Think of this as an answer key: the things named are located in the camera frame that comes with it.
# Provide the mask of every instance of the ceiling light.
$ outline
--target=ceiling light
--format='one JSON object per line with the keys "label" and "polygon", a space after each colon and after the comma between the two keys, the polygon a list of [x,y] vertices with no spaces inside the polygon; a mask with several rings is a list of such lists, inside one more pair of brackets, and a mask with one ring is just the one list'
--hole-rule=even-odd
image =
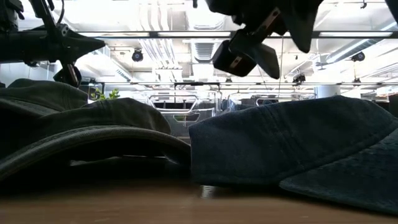
{"label": "ceiling light", "polygon": [[392,32],[321,32],[320,37],[389,37]]}
{"label": "ceiling light", "polygon": [[150,37],[148,32],[78,32],[86,37],[101,38],[128,38],[128,37]]}
{"label": "ceiling light", "polygon": [[223,40],[220,39],[201,39],[201,40],[182,40],[184,44],[206,43],[206,44],[219,44]]}
{"label": "ceiling light", "polygon": [[185,32],[159,32],[159,37],[229,37],[231,35],[228,31],[185,31]]}

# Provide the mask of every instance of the table surface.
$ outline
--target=table surface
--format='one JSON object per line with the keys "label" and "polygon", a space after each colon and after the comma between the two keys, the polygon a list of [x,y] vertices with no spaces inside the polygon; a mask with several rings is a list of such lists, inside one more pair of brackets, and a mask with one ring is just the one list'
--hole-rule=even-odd
{"label": "table surface", "polygon": [[183,174],[165,175],[170,169],[158,165],[83,167],[57,178],[42,171],[29,174],[36,181],[21,175],[6,182],[0,223],[398,223],[396,217],[276,189],[199,186]]}

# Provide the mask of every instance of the cap seam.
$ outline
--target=cap seam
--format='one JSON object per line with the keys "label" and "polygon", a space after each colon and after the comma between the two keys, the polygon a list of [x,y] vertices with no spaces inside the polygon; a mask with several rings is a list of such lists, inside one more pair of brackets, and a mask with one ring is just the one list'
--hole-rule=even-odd
{"label": "cap seam", "polygon": [[278,113],[273,113],[272,110],[270,110],[267,106],[264,107],[270,114],[272,121],[274,122],[274,124],[277,124],[275,126],[276,130],[280,133],[280,135],[283,137],[283,142],[285,142],[285,145],[288,147],[286,150],[284,150],[284,154],[286,155],[286,158],[289,159],[293,156],[294,157],[294,161],[296,162],[298,167],[303,167],[303,165],[300,162],[300,159],[298,159],[295,150],[294,150],[294,145],[297,145],[298,148],[300,148],[300,150],[302,150],[302,148],[298,145],[298,144],[294,144],[292,142],[292,138],[288,138],[287,136],[284,135],[284,132],[280,130],[279,126],[282,126],[283,130],[286,130],[289,134],[291,134],[290,129],[287,127],[287,125],[283,122],[283,119],[279,118]]}
{"label": "cap seam", "polygon": [[65,86],[64,88],[66,89],[66,93],[67,93],[65,97],[66,97],[67,100],[68,100],[68,109],[71,109],[71,108],[72,108],[72,104],[70,103],[70,99],[71,99],[70,96],[72,95],[72,94],[71,94],[71,89],[69,89],[68,86]]}
{"label": "cap seam", "polygon": [[[270,119],[271,119],[271,121],[272,121],[272,123],[273,123],[274,129],[275,129],[276,132],[278,132],[278,133],[283,137],[283,139],[285,140],[285,136],[282,134],[282,131],[280,131],[280,129],[278,128],[278,125],[277,125],[277,123],[276,123],[276,121],[275,121],[274,115],[271,113],[270,109],[267,108],[266,106],[264,106],[264,107],[262,107],[262,108],[264,108],[265,110],[267,110],[267,111],[269,112],[270,116],[266,116],[266,114],[264,114],[264,111],[263,111],[262,109],[260,109],[260,107],[257,107],[256,109],[263,115],[263,117],[265,117],[265,118],[270,118]],[[275,133],[272,132],[272,131],[269,131],[268,134],[272,135],[272,139],[279,139],[279,137],[276,136]],[[286,141],[282,141],[282,143],[281,143],[280,141],[278,141],[278,143],[279,143],[279,145],[281,145],[281,146],[286,145]],[[281,152],[284,154],[284,156],[285,156],[286,158],[288,158],[287,153],[286,153],[286,151],[285,151],[284,149],[282,149]]]}
{"label": "cap seam", "polygon": [[69,97],[67,97],[67,88],[66,86],[62,86],[62,102],[63,105],[67,107],[67,110],[70,109],[70,105],[69,105]]}

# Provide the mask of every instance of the ceiling duct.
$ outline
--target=ceiling duct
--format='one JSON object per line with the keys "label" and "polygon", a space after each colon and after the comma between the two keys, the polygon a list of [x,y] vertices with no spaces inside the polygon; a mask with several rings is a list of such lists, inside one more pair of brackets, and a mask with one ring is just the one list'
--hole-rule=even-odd
{"label": "ceiling duct", "polygon": [[[388,21],[383,25],[379,26],[375,30],[381,31],[397,31],[397,22],[394,20]],[[357,53],[363,51],[364,49],[371,47],[383,39],[364,39],[364,40],[354,40],[351,43],[347,44],[346,46],[336,50],[335,52],[331,53],[326,57],[326,63],[336,63],[346,58],[349,58]]]}
{"label": "ceiling duct", "polygon": [[[207,4],[198,4],[196,9],[188,9],[187,20],[190,30],[223,30],[226,17],[222,14],[214,13],[209,10]],[[192,53],[195,60],[199,63],[209,63],[213,56],[215,43],[209,41],[191,40]]]}
{"label": "ceiling duct", "polygon": [[[211,12],[204,0],[198,3],[196,9],[192,8],[192,2],[186,2],[185,11],[190,30],[223,30],[226,16]],[[196,81],[207,81],[214,74],[213,65],[210,63],[214,51],[218,47],[214,39],[191,39],[192,73]]]}
{"label": "ceiling duct", "polygon": [[[219,21],[216,24],[190,24],[192,30],[223,30],[224,28],[224,17],[218,18]],[[218,47],[215,43],[200,42],[197,40],[191,40],[194,48],[194,57],[199,63],[210,63],[213,56],[214,50]]]}

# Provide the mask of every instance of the ceiling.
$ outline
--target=ceiling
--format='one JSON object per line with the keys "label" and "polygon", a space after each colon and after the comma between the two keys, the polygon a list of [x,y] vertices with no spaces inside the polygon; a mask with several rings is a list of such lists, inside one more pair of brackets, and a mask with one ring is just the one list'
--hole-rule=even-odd
{"label": "ceiling", "polygon": [[[28,0],[25,5],[26,20],[20,21],[20,29],[39,26]],[[369,0],[362,9],[363,0],[324,0],[318,10],[314,30],[351,31],[352,39],[313,39],[311,50],[304,54],[291,39],[266,39],[264,43],[274,48],[279,56],[281,82],[291,82],[294,75],[302,73],[308,82],[352,82],[354,74],[362,82],[396,82],[398,40],[382,40],[363,49],[366,59],[354,62],[341,58],[339,62],[317,66],[326,62],[337,50],[349,48],[363,39],[355,36],[366,33],[354,31],[382,30],[394,22],[383,0]],[[56,1],[54,17],[60,14],[61,4]],[[199,0],[199,8],[193,9],[191,1],[184,0],[65,0],[63,20],[78,32],[136,32],[147,30],[236,30],[239,26],[229,17],[208,11]],[[396,25],[391,30],[398,30]],[[156,39],[140,40],[106,39],[110,57],[130,76],[140,82],[182,82],[188,80],[224,82],[230,74],[213,69],[210,63],[200,63],[214,53],[223,39]],[[142,49],[143,61],[133,62],[134,49]],[[99,81],[121,82],[123,79],[109,73],[106,63],[94,63],[93,59],[81,60],[84,69],[95,68],[90,74]],[[231,77],[234,82],[275,82],[256,67],[247,77]]]}

